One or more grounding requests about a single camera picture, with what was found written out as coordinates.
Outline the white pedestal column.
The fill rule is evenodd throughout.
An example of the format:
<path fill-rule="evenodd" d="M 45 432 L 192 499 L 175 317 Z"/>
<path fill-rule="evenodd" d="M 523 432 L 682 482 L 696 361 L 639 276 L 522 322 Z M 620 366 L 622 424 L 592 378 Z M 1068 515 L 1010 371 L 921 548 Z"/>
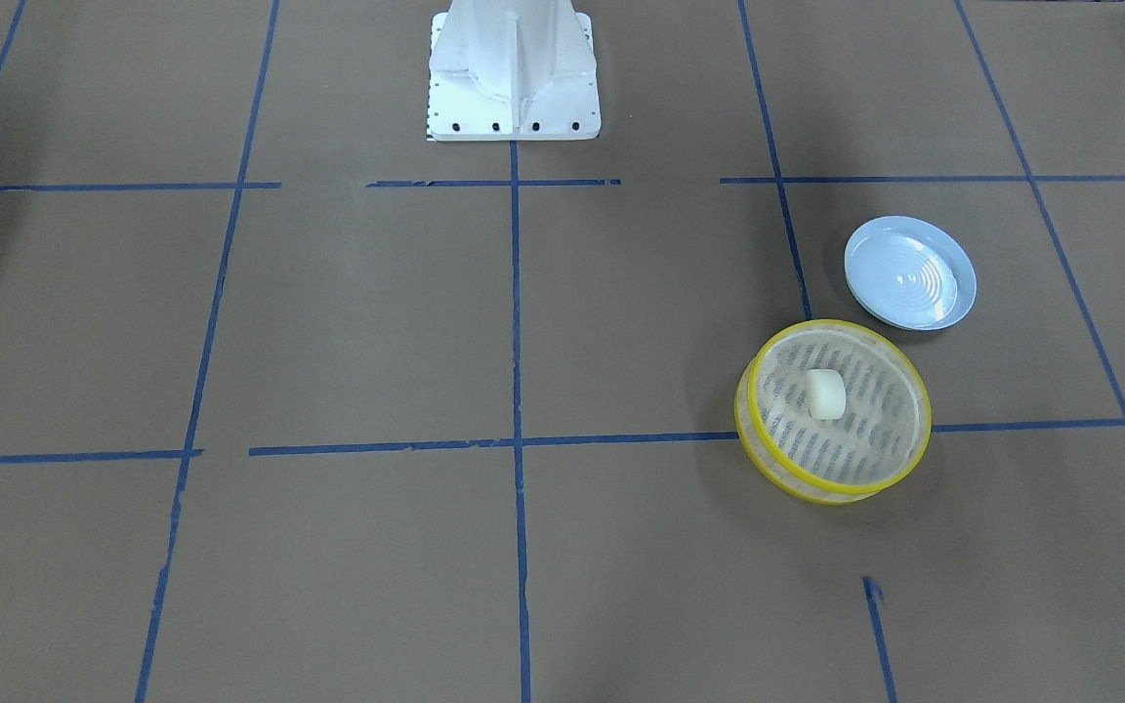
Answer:
<path fill-rule="evenodd" d="M 426 137 L 594 139 L 597 48 L 572 1 L 452 1 L 430 22 Z"/>

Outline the light blue plate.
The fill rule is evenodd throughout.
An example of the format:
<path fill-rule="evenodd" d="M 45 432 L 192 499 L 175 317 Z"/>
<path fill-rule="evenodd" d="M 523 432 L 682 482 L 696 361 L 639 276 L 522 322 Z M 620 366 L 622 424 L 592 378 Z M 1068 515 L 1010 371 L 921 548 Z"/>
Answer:
<path fill-rule="evenodd" d="M 972 259 L 947 232 L 912 217 L 879 217 L 853 232 L 843 255 L 853 297 L 876 319 L 910 332 L 947 328 L 972 310 Z"/>

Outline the white steamed bun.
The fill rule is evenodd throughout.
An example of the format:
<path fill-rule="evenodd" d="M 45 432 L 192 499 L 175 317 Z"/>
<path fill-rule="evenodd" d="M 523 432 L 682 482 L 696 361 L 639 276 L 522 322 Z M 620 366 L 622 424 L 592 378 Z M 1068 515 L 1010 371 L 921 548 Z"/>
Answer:
<path fill-rule="evenodd" d="M 847 387 L 838 370 L 808 370 L 806 397 L 807 409 L 814 420 L 840 420 L 847 414 Z"/>

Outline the yellow round steamer basket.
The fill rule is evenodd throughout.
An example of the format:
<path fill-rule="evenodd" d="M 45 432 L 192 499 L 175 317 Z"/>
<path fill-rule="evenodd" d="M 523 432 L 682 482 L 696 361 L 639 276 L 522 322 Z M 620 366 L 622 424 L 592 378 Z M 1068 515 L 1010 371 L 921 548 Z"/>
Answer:
<path fill-rule="evenodd" d="M 810 413 L 808 375 L 839 375 L 845 408 Z M 918 369 L 886 337 L 844 319 L 809 319 L 770 337 L 745 366 L 734 422 L 750 462 L 799 499 L 845 506 L 918 468 L 933 411 Z"/>

